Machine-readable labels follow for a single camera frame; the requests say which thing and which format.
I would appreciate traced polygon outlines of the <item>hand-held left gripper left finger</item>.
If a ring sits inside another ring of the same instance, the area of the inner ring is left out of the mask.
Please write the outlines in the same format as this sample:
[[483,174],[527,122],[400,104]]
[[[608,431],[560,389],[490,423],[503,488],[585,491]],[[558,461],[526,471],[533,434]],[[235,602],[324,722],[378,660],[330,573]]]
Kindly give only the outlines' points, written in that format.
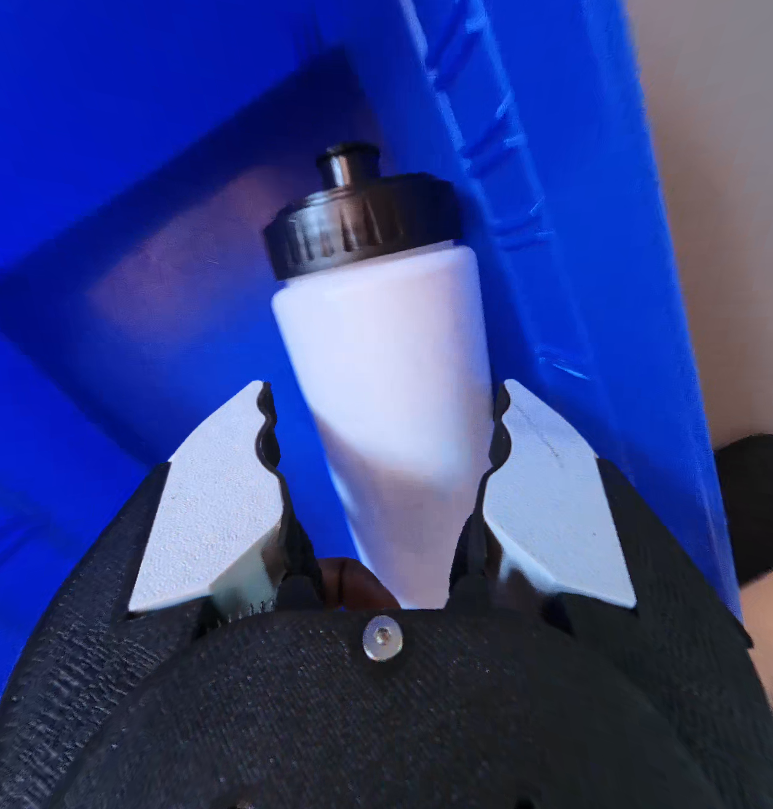
[[273,610],[301,553],[300,528],[278,469],[276,423],[270,384],[253,381],[172,454],[131,613],[201,599],[220,615]]

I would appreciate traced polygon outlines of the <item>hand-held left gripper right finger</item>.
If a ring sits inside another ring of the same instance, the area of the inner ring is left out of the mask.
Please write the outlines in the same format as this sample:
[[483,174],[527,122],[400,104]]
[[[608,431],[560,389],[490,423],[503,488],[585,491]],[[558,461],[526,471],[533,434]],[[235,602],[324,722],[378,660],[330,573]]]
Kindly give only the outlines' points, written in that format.
[[495,404],[492,469],[476,508],[488,532],[495,601],[526,610],[557,595],[583,595],[634,608],[596,452],[516,380],[503,383]]

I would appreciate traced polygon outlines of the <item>white plastic bottle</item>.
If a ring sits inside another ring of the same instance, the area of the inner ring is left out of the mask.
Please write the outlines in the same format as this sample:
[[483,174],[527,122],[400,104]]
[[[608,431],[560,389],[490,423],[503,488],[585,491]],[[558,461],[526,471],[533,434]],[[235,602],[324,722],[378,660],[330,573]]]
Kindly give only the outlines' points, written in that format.
[[443,607],[492,435],[476,254],[449,241],[312,273],[271,307],[361,561],[403,608]]

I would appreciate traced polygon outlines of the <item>black bottle lid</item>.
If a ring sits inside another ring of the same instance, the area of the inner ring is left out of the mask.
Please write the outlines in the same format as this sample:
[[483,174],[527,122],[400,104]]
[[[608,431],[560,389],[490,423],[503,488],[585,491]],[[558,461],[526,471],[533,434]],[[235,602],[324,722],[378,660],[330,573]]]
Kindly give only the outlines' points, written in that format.
[[322,189],[280,209],[262,232],[278,281],[463,238],[451,182],[426,172],[384,176],[380,160],[367,142],[317,157]]

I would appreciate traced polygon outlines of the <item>blue plastic bin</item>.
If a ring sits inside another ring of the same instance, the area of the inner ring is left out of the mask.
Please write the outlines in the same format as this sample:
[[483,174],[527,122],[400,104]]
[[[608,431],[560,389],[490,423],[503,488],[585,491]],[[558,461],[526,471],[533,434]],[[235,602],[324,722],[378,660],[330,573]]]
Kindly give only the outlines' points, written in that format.
[[370,140],[464,197],[492,374],[738,586],[627,2],[0,2],[0,699],[147,471],[251,379],[355,554],[261,231]]

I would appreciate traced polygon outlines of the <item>person's left hand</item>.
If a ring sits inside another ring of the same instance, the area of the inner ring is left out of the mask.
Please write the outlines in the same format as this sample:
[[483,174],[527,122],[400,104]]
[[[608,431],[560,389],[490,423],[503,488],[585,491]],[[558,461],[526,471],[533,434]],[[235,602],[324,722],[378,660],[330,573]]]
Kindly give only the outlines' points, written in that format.
[[400,604],[360,561],[348,557],[318,561],[327,610],[398,610]]

